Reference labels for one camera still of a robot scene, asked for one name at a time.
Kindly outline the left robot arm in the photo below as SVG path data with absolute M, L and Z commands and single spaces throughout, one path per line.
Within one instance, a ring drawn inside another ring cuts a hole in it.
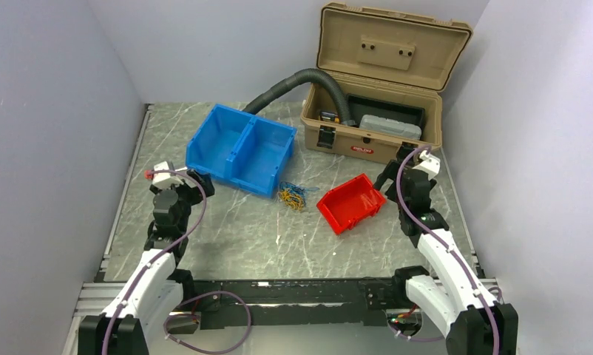
M 194 170 L 176 172 L 166 164 L 146 177 L 152 182 L 153 219 L 140 262 L 113 301 L 81 321 L 78 354 L 148 354 L 170 312 L 194 304 L 192 273 L 177 266 L 192 232 L 192 209 L 206 209 L 215 193 L 211 177 Z

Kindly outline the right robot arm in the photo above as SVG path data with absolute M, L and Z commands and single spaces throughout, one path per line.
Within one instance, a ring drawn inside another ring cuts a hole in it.
M 516 354 L 518 313 L 502 302 L 499 287 L 487 288 L 462 257 L 444 217 L 430 198 L 441 161 L 429 145 L 392 160 L 374 183 L 391 185 L 386 197 L 395 202 L 403 233 L 430 264 L 397 269 L 390 287 L 400 307 L 417 306 L 440 331 L 448 354 Z

